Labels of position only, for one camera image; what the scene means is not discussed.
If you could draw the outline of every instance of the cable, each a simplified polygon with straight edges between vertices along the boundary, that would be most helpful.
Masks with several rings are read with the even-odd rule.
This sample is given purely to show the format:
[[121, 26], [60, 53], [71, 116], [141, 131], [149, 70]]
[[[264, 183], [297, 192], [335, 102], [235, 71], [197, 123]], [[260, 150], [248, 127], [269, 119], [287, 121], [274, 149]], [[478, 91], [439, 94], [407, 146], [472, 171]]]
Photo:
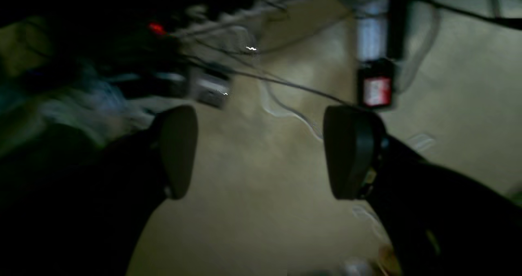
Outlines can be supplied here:
[[281, 12], [283, 12], [286, 15], [286, 17], [287, 17], [286, 19], [290, 20], [290, 13], [288, 12], [288, 6], [286, 4], [283, 7], [281, 7], [281, 6], [278, 6], [278, 5], [272, 3], [272, 2], [270, 2], [268, 0], [263, 0], [263, 1], [265, 1], [265, 3], [267, 3], [268, 5], [279, 9]]
[[264, 80], [264, 81], [268, 81], [268, 82], [271, 82], [271, 83], [276, 83], [276, 84], [280, 84], [280, 85], [285, 85], [285, 86], [288, 86], [288, 87], [291, 87], [291, 88], [298, 88], [299, 90], [303, 90], [303, 91], [306, 91], [306, 92], [310, 92], [312, 94], [316, 94], [318, 96], [321, 96], [321, 97], [324, 97], [324, 98], [327, 98], [327, 99], [330, 99], [332, 101], [335, 101], [337, 103], [340, 103], [341, 105], [347, 105], [347, 106], [352, 106], [352, 107], [358, 107], [354, 104], [351, 104], [351, 103], [348, 103], [348, 102], [345, 102], [343, 100], [341, 100], [340, 98], [337, 98], [337, 97], [334, 97], [332, 95], [329, 95], [327, 93], [323, 93], [321, 91], [318, 91], [318, 90], [314, 90], [313, 88], [308, 88], [307, 86], [302, 86], [302, 85], [298, 85], [298, 84], [294, 84], [294, 83], [289, 83], [289, 82], [284, 82], [284, 81], [279, 81], [279, 80], [276, 80], [276, 79], [271, 79], [271, 78], [268, 78], [268, 77], [260, 77], [260, 76], [257, 76], [257, 75], [254, 75], [254, 74], [250, 74], [250, 73], [247, 73], [247, 72], [242, 72], [242, 71], [237, 71], [237, 70], [234, 70], [234, 69], [225, 69], [225, 68], [216, 68], [216, 67], [212, 67], [210, 66], [208, 63], [206, 63], [205, 61], [203, 61], [201, 58], [199, 57], [195, 57], [195, 56], [192, 56], [192, 55], [183, 55], [184, 57], [188, 57], [188, 58], [192, 58], [192, 59], [196, 59], [197, 61], [201, 62], [202, 64], [197, 64], [197, 63], [194, 63], [194, 62], [190, 62], [189, 61], [189, 64], [193, 65], [193, 66], [197, 66], [199, 68], [204, 68], [204, 69], [212, 69], [212, 70], [219, 70], [220, 72], [222, 73], [231, 73], [231, 74], [236, 74], [236, 75], [242, 75], [244, 77], [250, 77], [250, 78], [253, 78], [253, 79], [261, 79], [261, 80]]
[[501, 18], [500, 2], [498, 0], [490, 0], [491, 10], [493, 11], [494, 18]]
[[[280, 4], [280, 3], [285, 3], [287, 1], [291, 1], [291, 0], [279, 0], [277, 2], [272, 2], [272, 4]], [[190, 34], [184, 34], [182, 36], [177, 36], [177, 38], [184, 39], [184, 38], [190, 38], [190, 37], [194, 37], [194, 36], [198, 36], [198, 35], [204, 35], [204, 34], [216, 31], [218, 29], [223, 29], [223, 28], [233, 26], [233, 25], [237, 25], [237, 23], [235, 23], [235, 22], [228, 23], [228, 24], [223, 24], [223, 25], [219, 25], [219, 26], [215, 26], [215, 27], [210, 27], [210, 28], [204, 29], [202, 31], [194, 31], [193, 33], [190, 33]]]
[[493, 23], [493, 24], [496, 24], [496, 25], [500, 25], [500, 26], [503, 26], [503, 27], [507, 27], [509, 29], [522, 30], [522, 18], [489, 18], [489, 17], [482, 16], [482, 15], [479, 15], [479, 14], [475, 14], [475, 13], [472, 13], [472, 12], [469, 12], [469, 11], [466, 11], [466, 10], [463, 10], [463, 9], [459, 9], [459, 8], [451, 7], [449, 5], [441, 4], [441, 3], [438, 3], [438, 2], [432, 1], [432, 0], [415, 0], [415, 1], [428, 3], [428, 4], [431, 4], [431, 5], [435, 6], [435, 7], [438, 7], [439, 9], [445, 9], [445, 10], [448, 10], [448, 11], [451, 11], [451, 12], [454, 12], [454, 13], [457, 13], [457, 14], [461, 14], [461, 15], [468, 16], [468, 17], [471, 17], [471, 18], [475, 18], [477, 20], [481, 20], [481, 21]]
[[[373, 0], [361, 0], [360, 2], [358, 2], [357, 5], [358, 6], [365, 5], [365, 4], [367, 4], [367, 3], [371, 2], [371, 1], [373, 1]], [[345, 20], [346, 18], [351, 17], [352, 14], [353, 14], [352, 11], [346, 12], [346, 13], [342, 14], [341, 16], [338, 16], [334, 20], [326, 23], [325, 25], [315, 29], [314, 31], [312, 31], [309, 34], [306, 34], [306, 35], [301, 36], [299, 38], [295, 38], [294, 40], [291, 40], [289, 42], [285, 42], [284, 44], [280, 44], [279, 46], [276, 46], [276, 47], [272, 47], [272, 48], [269, 48], [269, 49], [266, 49], [266, 50], [262, 50], [262, 51], [257, 51], [257, 54], [274, 53], [274, 52], [277, 52], [277, 51], [284, 50], [284, 49], [286, 49], [288, 47], [294, 46], [295, 44], [298, 44], [299, 42], [302, 42], [304, 40], [307, 40], [308, 38], [312, 38], [312, 37], [316, 36], [321, 31], [329, 29], [330, 27], [332, 27], [332, 26], [336, 25], [337, 23]], [[382, 14], [367, 14], [367, 16], [375, 16], [375, 17], [381, 16], [381, 15]], [[246, 52], [246, 51], [245, 52], [235, 52], [235, 51], [227, 51], [227, 50], [220, 49], [220, 48], [217, 48], [217, 47], [213, 47], [213, 48], [216, 49], [217, 51], [228, 53], [230, 55], [250, 55], [250, 53]]]
[[425, 40], [421, 44], [421, 47], [417, 50], [415, 55], [413, 56], [413, 60], [407, 64], [403, 73], [401, 73], [399, 84], [404, 84], [403, 88], [400, 88], [398, 93], [401, 94], [410, 88], [411, 84], [414, 82], [414, 79], [419, 72], [419, 68], [422, 65], [423, 61], [426, 59], [429, 51], [435, 44], [438, 33], [440, 31], [440, 22], [441, 22], [441, 14], [438, 7], [432, 5], [432, 24], [431, 27], [425, 37]]
[[[264, 75], [268, 75], [270, 77], [273, 77], [275, 79], [278, 79], [280, 81], [284, 81], [286, 83], [291, 83], [290, 81], [287, 81], [285, 79], [282, 79], [281, 77], [278, 77], [277, 75], [274, 75], [270, 72], [267, 72], [265, 70], [263, 70], [259, 65], [259, 66], [256, 66], [254, 64], [249, 64], [243, 60], [241, 60], [240, 58], [238, 57], [235, 57], [234, 55], [230, 55], [229, 53], [226, 53], [224, 51], [220, 51], [218, 49], [215, 49], [214, 47], [210, 46], [209, 44], [206, 44], [204, 42], [201, 42], [199, 40], [196, 40], [196, 42], [198, 44], [201, 44], [207, 48], [210, 48], [210, 49], [214, 49], [214, 50], [217, 50], [219, 51], [220, 53], [223, 53], [224, 55], [234, 59], [236, 62], [239, 62], [241, 63], [242, 65], [244, 66], [247, 66], [247, 67], [250, 67], [250, 68], [253, 68], [253, 69], [256, 69], [259, 73], [260, 76], [264, 76]], [[319, 141], [322, 141], [323, 140], [323, 134], [321, 133], [321, 131], [319, 129], [317, 129], [317, 126], [315, 125], [315, 122], [312, 122], [310, 121], [304, 114], [302, 114], [300, 111], [292, 108], [292, 107], [289, 107], [287, 105], [285, 105], [284, 103], [282, 103], [279, 98], [276, 97], [276, 95], [274, 94], [274, 92], [272, 91], [272, 88], [268, 85], [268, 83], [264, 82], [263, 84], [265, 84], [265, 88], [269, 94], [269, 96], [272, 98], [272, 100], [277, 104], [279, 105], [280, 107], [282, 107], [283, 109], [289, 111], [291, 114], [290, 115], [280, 115], [280, 114], [276, 114], [275, 112], [271, 111], [269, 108], [268, 108], [268, 104], [267, 102], [261, 102], [261, 105], [263, 107], [263, 109], [265, 109], [265, 111], [275, 117], [295, 117], [295, 118], [298, 118], [299, 120], [301, 120], [302, 122], [305, 123], [305, 125], [308, 127], [308, 129], [310, 130], [310, 132], [312, 133], [312, 135]]]

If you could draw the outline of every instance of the black cable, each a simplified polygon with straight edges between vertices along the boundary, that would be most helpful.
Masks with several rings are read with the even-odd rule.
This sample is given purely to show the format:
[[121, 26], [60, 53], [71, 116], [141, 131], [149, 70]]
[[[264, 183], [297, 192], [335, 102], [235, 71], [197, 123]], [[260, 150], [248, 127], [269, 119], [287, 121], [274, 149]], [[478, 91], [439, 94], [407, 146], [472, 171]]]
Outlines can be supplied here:
[[[272, 4], [273, 6], [276, 6], [274, 3], [269, 2], [268, 0], [265, 0], [265, 2], [268, 4]], [[286, 4], [284, 4], [284, 5], [285, 5], [284, 7], [278, 7], [278, 9], [283, 9], [286, 13], [288, 13], [288, 10], [287, 10], [288, 6]]]
[[464, 16], [475, 18], [475, 19], [478, 19], [481, 21], [485, 21], [485, 22], [493, 23], [493, 24], [500, 25], [503, 27], [507, 27], [509, 29], [522, 30], [522, 18], [502, 18], [501, 16], [499, 16], [499, 18], [489, 18], [487, 16], [475, 14], [475, 13], [472, 13], [472, 12], [469, 12], [469, 11], [466, 11], [463, 9], [451, 7], [449, 5], [441, 4], [441, 3], [438, 3], [435, 1], [430, 1], [430, 0], [415, 0], [415, 1], [428, 3], [435, 7], [438, 7], [440, 9], [445, 9], [445, 10], [448, 10], [448, 11], [451, 11], [454, 13], [458, 13], [458, 14], [462, 14]]
[[500, 2], [498, 0], [490, 0], [491, 10], [494, 18], [501, 18]]
[[[291, 1], [291, 0], [279, 0], [277, 2], [272, 2], [272, 4], [285, 3], [286, 1]], [[216, 31], [218, 29], [223, 29], [223, 28], [226, 28], [226, 27], [231, 26], [231, 25], [237, 25], [237, 23], [236, 22], [232, 22], [232, 23], [228, 23], [228, 24], [215, 26], [215, 27], [210, 27], [209, 29], [204, 29], [202, 31], [194, 31], [193, 33], [184, 34], [182, 36], [179, 36], [178, 38], [185, 39], [185, 38], [191, 38], [191, 37], [198, 36], [198, 35], [205, 35], [207, 33], [211, 33], [213, 31]]]
[[[358, 5], [365, 5], [365, 4], [368, 4], [370, 2], [373, 2], [375, 0], [361, 0], [360, 2], [358, 2]], [[257, 54], [267, 54], [267, 53], [274, 53], [274, 52], [277, 52], [277, 51], [281, 51], [281, 50], [284, 50], [288, 47], [291, 47], [291, 46], [294, 46], [295, 44], [298, 44], [304, 40], [307, 40], [308, 38], [313, 38], [314, 36], [316, 36], [317, 34], [319, 34], [321, 31], [324, 31], [325, 29], [329, 29], [330, 27], [336, 25], [337, 23], [345, 20], [346, 18], [349, 18], [352, 16], [352, 12], [349, 11], [349, 12], [346, 12], [345, 14], [342, 14], [341, 16], [338, 16], [337, 18], [335, 18], [334, 20], [332, 20], [331, 22], [321, 26], [321, 27], [318, 27], [317, 29], [315, 29], [314, 31], [312, 31], [311, 33], [309, 34], [306, 34], [304, 36], [301, 36], [299, 38], [295, 38], [294, 40], [290, 40], [288, 42], [285, 42], [284, 44], [280, 44], [279, 46], [276, 46], [276, 47], [272, 47], [272, 48], [269, 48], [269, 49], [266, 49], [266, 50], [262, 50], [262, 51], [257, 51]], [[382, 14], [369, 14], [368, 16], [374, 16], [374, 17], [380, 17], [382, 16]], [[223, 52], [223, 53], [228, 53], [229, 55], [250, 55], [249, 52], [247, 51], [244, 51], [244, 52], [236, 52], [236, 51], [227, 51], [227, 50], [224, 50], [224, 49], [220, 49], [218, 47], [212, 47], [212, 49], [215, 49], [217, 51], [220, 51], [220, 52]]]
[[434, 5], [432, 7], [432, 25], [425, 36], [425, 39], [423, 40], [421, 46], [416, 51], [415, 55], [413, 56], [413, 59], [410, 63], [408, 63], [408, 66], [404, 69], [404, 71], [401, 73], [401, 81], [403, 82], [403, 87], [399, 88], [398, 93], [401, 94], [408, 90], [412, 83], [415, 80], [415, 77], [417, 75], [417, 72], [419, 71], [420, 66], [426, 59], [426, 56], [428, 55], [429, 51], [435, 44], [435, 41], [437, 40], [438, 33], [440, 31], [440, 22], [442, 21], [442, 16], [440, 14], [440, 10], [438, 7], [435, 7]]
[[431, 0], [415, 0], [415, 1], [428, 3], [435, 7], [438, 7], [440, 9], [452, 11], [457, 14], [462, 14], [462, 15], [465, 15], [465, 16], [468, 16], [471, 18], [481, 20], [481, 21], [485, 21], [485, 22], [493, 23], [493, 24], [500, 25], [503, 27], [507, 27], [509, 29], [522, 30], [522, 19], [521, 18], [489, 18], [487, 16], [482, 16], [482, 15], [475, 14], [475, 13], [472, 13], [472, 12], [469, 12], [466, 10], [444, 5], [444, 4], [441, 4], [438, 2], [432, 2]]
[[[202, 46], [205, 46], [205, 47], [208, 47], [210, 49], [216, 50], [214, 47], [210, 46], [209, 44], [206, 44], [205, 42], [201, 42], [199, 40], [196, 40], [196, 42], [198, 44], [201, 44]], [[277, 80], [284, 81], [284, 82], [287, 82], [287, 83], [291, 83], [290, 81], [287, 81], [287, 80], [283, 79], [282, 77], [278, 77], [277, 75], [274, 75], [273, 73], [270, 73], [270, 72], [268, 72], [266, 70], [263, 70], [261, 67], [256, 67], [253, 64], [250, 64], [250, 63], [248, 63], [246, 61], [243, 61], [239, 57], [236, 57], [234, 55], [230, 55], [229, 53], [225, 53], [223, 51], [219, 51], [219, 50], [217, 50], [217, 51], [220, 52], [220, 53], [223, 53], [227, 57], [232, 58], [236, 62], [238, 62], [238, 63], [240, 63], [240, 64], [242, 64], [244, 66], [247, 66], [248, 68], [252, 68], [252, 69], [257, 70], [260, 75], [268, 75], [269, 77], [273, 77], [273, 78], [275, 78]], [[302, 122], [304, 122], [306, 124], [306, 126], [308, 126], [308, 129], [310, 129], [312, 135], [315, 136], [315, 138], [317, 138], [318, 140], [323, 140], [323, 134], [322, 134], [322, 132], [320, 130], [317, 129], [315, 122], [313, 122], [310, 119], [308, 119], [308, 117], [305, 116], [300, 111], [294, 109], [293, 107], [289, 107], [288, 105], [286, 105], [285, 103], [280, 101], [280, 99], [274, 94], [274, 92], [272, 91], [272, 87], [268, 83], [263, 83], [263, 84], [265, 85], [265, 88], [266, 88], [270, 98], [272, 99], [272, 101], [274, 101], [279, 107], [282, 107], [284, 110], [289, 111], [290, 113], [294, 114], [295, 117], [297, 117]], [[276, 116], [273, 112], [271, 112], [267, 108], [265, 108], [265, 107], [263, 107], [263, 108], [265, 109], [265, 111], [267, 111], [267, 113], [272, 114], [273, 116]]]
[[277, 8], [279, 9], [281, 12], [283, 12], [286, 16], [287, 16], [287, 20], [290, 19], [290, 14], [288, 12], [288, 7], [285, 5], [285, 6], [279, 6], [279, 5], [276, 5], [274, 3], [272, 3], [271, 1], [268, 1], [268, 0], [263, 0], [265, 3], [267, 3], [268, 5], [274, 7], [274, 8]]
[[192, 56], [192, 55], [183, 55], [183, 56], [184, 57], [189, 57], [189, 58], [192, 58], [192, 59], [196, 59], [197, 61], [203, 63], [203, 64], [196, 64], [194, 62], [189, 61], [189, 63], [191, 65], [197, 66], [199, 68], [219, 70], [221, 73], [237, 74], [237, 75], [242, 75], [242, 76], [245, 76], [245, 77], [250, 77], [250, 78], [253, 78], [253, 79], [260, 79], [260, 80], [268, 81], [268, 82], [271, 82], [271, 83], [276, 83], [276, 84], [280, 84], [280, 85], [289, 86], [291, 88], [298, 88], [299, 90], [303, 90], [303, 91], [306, 91], [306, 92], [310, 92], [312, 94], [316, 94], [316, 95], [319, 95], [319, 96], [331, 99], [332, 101], [336, 101], [337, 103], [340, 103], [342, 105], [354, 106], [355, 107], [355, 105], [353, 105], [353, 104], [345, 102], [345, 101], [343, 101], [343, 100], [341, 100], [341, 99], [339, 99], [337, 97], [334, 97], [332, 95], [329, 95], [327, 93], [323, 93], [321, 91], [314, 90], [313, 88], [308, 88], [306, 86], [302, 86], [302, 85], [298, 85], [298, 84], [294, 84], [294, 83], [279, 81], [279, 80], [276, 80], [276, 79], [270, 79], [268, 77], [260, 77], [260, 76], [254, 75], [254, 74], [250, 74], [250, 73], [246, 73], [246, 72], [242, 72], [242, 71], [236, 71], [236, 70], [231, 69], [231, 68], [230, 69], [224, 69], [224, 68], [219, 68], [219, 67], [212, 67], [212, 66], [210, 66], [208, 63], [206, 63], [205, 61], [203, 61], [199, 57]]

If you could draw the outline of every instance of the label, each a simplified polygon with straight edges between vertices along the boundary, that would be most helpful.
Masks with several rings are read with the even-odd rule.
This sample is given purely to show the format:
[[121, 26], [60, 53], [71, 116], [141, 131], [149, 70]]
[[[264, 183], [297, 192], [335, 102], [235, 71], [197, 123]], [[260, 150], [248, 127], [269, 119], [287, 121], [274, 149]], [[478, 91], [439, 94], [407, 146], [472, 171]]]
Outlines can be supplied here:
[[367, 106], [389, 105], [392, 99], [391, 81], [387, 77], [364, 80], [364, 103]]

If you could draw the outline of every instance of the red light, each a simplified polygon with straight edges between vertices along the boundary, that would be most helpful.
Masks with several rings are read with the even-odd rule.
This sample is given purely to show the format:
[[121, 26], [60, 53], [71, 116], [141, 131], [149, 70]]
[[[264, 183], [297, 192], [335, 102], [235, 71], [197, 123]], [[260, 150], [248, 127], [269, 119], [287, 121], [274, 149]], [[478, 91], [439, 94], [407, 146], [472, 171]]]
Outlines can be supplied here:
[[165, 28], [161, 24], [151, 22], [149, 23], [149, 28], [151, 31], [153, 31], [153, 33], [157, 35], [166, 35]]

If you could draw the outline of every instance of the floor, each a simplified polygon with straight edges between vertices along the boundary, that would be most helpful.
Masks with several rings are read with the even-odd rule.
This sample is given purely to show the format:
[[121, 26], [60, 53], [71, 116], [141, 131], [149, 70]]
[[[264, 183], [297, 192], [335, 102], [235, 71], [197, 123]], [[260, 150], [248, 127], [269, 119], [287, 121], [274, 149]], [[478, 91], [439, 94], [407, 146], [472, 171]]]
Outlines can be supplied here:
[[[483, 1], [455, 4], [475, 7]], [[521, 16], [516, 2], [503, 2], [508, 14]], [[263, 33], [261, 49], [311, 31], [345, 9], [336, 0], [311, 0], [290, 12], [289, 22], [272, 23]], [[429, 9], [416, 5], [412, 47], [427, 22]], [[353, 31], [354, 21], [343, 21], [263, 56], [263, 67], [353, 100]], [[388, 131], [402, 140], [426, 133], [436, 141], [423, 152], [428, 159], [500, 194], [510, 191], [522, 174], [521, 40], [519, 31], [443, 12], [436, 46], [414, 84], [394, 110], [382, 113]], [[274, 90], [318, 124], [332, 105], [291, 88]], [[200, 139], [192, 187], [183, 200], [166, 201], [155, 211], [129, 276], [283, 276], [376, 256], [380, 242], [369, 223], [352, 216], [353, 202], [336, 201], [330, 193], [321, 142], [299, 120], [265, 113], [258, 91], [255, 81], [237, 77], [223, 111], [197, 105]]]

